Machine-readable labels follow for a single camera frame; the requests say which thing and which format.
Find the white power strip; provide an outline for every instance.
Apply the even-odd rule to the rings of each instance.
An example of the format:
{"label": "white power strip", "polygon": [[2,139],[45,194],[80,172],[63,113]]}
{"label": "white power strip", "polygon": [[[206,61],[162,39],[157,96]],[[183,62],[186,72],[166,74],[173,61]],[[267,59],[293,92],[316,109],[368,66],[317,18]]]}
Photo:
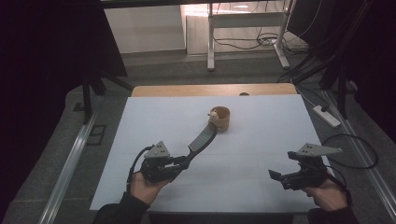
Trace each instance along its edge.
{"label": "white power strip", "polygon": [[330,126],[332,127],[337,127],[338,125],[340,125],[340,121],[338,121],[338,119],[336,119],[335,117],[333,117],[329,112],[325,111],[322,112],[321,111],[321,106],[317,105],[314,108],[312,108],[321,118],[323,118],[328,124],[330,124]]}

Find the dark cloth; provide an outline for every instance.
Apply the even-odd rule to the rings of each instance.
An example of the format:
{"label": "dark cloth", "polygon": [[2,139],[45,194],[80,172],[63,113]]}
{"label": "dark cloth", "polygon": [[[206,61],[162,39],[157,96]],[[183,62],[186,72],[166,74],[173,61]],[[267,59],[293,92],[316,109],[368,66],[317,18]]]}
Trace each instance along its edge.
{"label": "dark cloth", "polygon": [[[139,224],[149,205],[124,192],[120,203],[103,206],[93,224]],[[309,224],[359,224],[352,208],[326,212],[320,208],[308,212]]]}
{"label": "dark cloth", "polygon": [[96,214],[94,224],[139,224],[149,205],[124,192],[120,203],[106,204]]}
{"label": "dark cloth", "polygon": [[359,224],[351,207],[326,212],[320,208],[308,212],[309,224]]}

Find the hand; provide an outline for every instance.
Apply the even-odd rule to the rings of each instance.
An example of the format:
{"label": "hand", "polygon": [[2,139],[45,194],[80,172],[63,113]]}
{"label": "hand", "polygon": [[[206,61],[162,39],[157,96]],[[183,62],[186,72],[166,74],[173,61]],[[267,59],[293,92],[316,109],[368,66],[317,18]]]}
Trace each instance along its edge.
{"label": "hand", "polygon": [[157,198],[160,190],[170,182],[169,180],[164,180],[162,182],[153,184],[143,177],[142,173],[134,173],[131,183],[131,195],[136,197],[138,200],[151,205],[155,198]]}
{"label": "hand", "polygon": [[313,197],[315,204],[325,211],[334,211],[347,207],[347,197],[340,187],[327,179],[318,188],[304,188],[308,197]]}

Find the white board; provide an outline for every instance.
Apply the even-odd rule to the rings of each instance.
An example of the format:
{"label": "white board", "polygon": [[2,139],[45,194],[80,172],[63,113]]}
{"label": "white board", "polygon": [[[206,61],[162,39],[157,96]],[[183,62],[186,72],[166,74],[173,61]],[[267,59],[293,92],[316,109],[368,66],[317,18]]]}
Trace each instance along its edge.
{"label": "white board", "polygon": [[187,145],[218,105],[231,111],[228,131],[219,133],[188,170],[162,189],[149,211],[301,213],[316,207],[305,193],[283,190],[268,174],[268,169],[282,175],[299,171],[287,152],[305,143],[320,145],[296,94],[129,98],[91,210],[120,201],[129,169],[144,147],[164,141],[171,156],[188,155]]}

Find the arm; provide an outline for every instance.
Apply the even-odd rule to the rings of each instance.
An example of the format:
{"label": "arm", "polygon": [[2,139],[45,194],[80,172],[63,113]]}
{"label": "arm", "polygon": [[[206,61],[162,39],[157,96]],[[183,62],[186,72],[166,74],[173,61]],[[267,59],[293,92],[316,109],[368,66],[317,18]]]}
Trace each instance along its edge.
{"label": "arm", "polygon": [[303,189],[308,197],[313,197],[315,204],[320,209],[312,209],[308,212],[310,224],[323,223],[325,220],[331,224],[359,224],[352,208],[347,205],[347,198],[340,187],[327,179],[318,188]]}
{"label": "arm", "polygon": [[154,202],[160,190],[168,183],[169,180],[165,180],[152,184],[140,172],[135,173],[131,184],[131,195],[124,192],[120,203],[103,206],[96,214],[93,223],[140,223],[142,216]]}

